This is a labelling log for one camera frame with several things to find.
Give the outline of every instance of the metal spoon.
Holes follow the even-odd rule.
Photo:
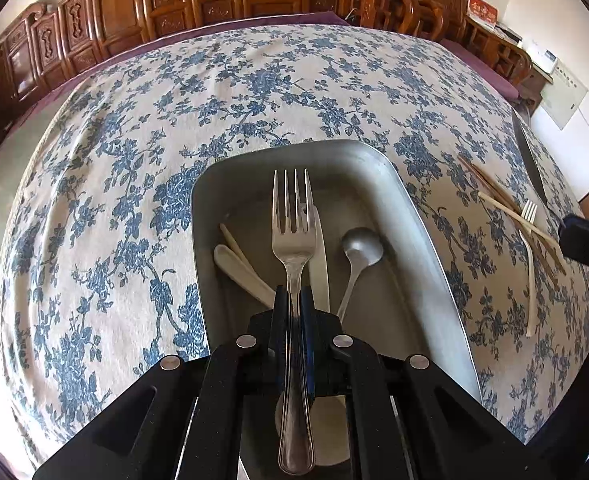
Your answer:
[[[381,260],[383,245],[379,235],[367,227],[356,227],[348,231],[341,238],[341,245],[350,261],[350,281],[337,312],[340,322],[343,323],[357,278],[364,269]]]

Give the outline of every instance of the fork handle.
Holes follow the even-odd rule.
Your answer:
[[[279,467],[285,473],[302,475],[315,466],[299,303],[303,266],[298,269],[286,267],[286,270],[289,312],[286,330],[284,411],[281,416],[279,436]]]
[[[535,290],[535,259],[528,243],[526,243],[526,252],[528,254],[528,325],[526,327],[526,337],[532,337],[535,332],[535,322],[537,321],[537,291]]]

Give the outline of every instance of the fork tines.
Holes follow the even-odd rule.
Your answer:
[[[308,177],[308,170],[303,170],[305,176],[305,202],[306,211],[313,210],[313,190],[310,186],[310,178]],[[284,203],[286,209],[286,230],[285,233],[281,231],[281,223],[279,218],[279,196],[278,196],[278,171],[274,171],[274,184],[272,190],[272,230],[273,233],[279,232],[281,234],[292,232],[308,232],[313,227],[314,216],[305,214],[303,212],[301,197],[299,192],[299,178],[297,177],[297,170],[294,170],[294,208],[295,208],[295,229],[292,231],[292,223],[290,221],[290,193],[288,187],[288,170],[284,170]]]

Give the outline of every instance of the red sign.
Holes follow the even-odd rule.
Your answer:
[[[496,7],[483,0],[468,0],[468,14],[476,22],[481,22],[482,25],[490,28],[497,25],[498,11]]]

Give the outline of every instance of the wall switch panel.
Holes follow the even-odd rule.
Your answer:
[[[579,108],[588,89],[561,60],[551,76],[554,82],[543,88],[541,105],[562,130]]]

